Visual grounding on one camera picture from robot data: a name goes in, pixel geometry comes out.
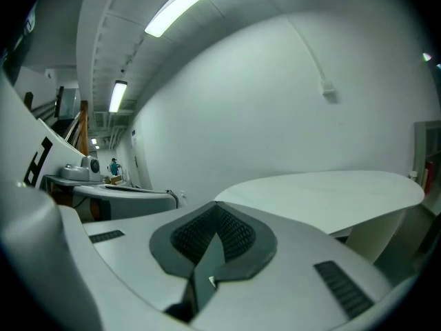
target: ceiling light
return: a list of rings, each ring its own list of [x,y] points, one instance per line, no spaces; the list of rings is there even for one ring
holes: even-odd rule
[[[429,61],[430,59],[432,59],[432,56],[427,54],[426,52],[422,53],[422,57],[424,58],[424,61]]]
[[[153,19],[145,28],[145,33],[154,37],[160,37],[185,11],[191,8],[199,0],[169,0],[154,15]]]
[[[112,100],[110,101],[109,112],[111,113],[118,112],[119,105],[123,100],[123,95],[126,88],[127,88],[127,82],[124,81],[115,82],[115,86],[113,87]]]

